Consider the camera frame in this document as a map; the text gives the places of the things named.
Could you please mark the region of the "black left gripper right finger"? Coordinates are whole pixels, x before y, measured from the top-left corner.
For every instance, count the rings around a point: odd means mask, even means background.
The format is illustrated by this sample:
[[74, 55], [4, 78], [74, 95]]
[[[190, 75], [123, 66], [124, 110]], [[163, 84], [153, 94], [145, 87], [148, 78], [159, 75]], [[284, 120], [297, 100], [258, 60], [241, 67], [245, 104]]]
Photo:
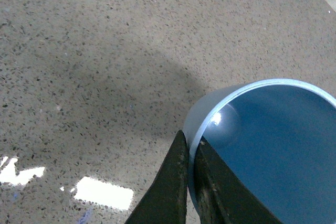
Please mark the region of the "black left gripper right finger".
[[201, 223], [281, 223], [204, 137], [194, 159], [194, 188]]

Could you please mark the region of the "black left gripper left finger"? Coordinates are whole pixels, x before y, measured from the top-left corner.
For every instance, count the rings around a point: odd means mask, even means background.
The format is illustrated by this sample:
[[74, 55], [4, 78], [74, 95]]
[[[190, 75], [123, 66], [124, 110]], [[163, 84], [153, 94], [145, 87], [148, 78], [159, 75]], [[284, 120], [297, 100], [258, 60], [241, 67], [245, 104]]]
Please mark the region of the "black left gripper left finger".
[[147, 192], [126, 223], [186, 223], [188, 148], [179, 130]]

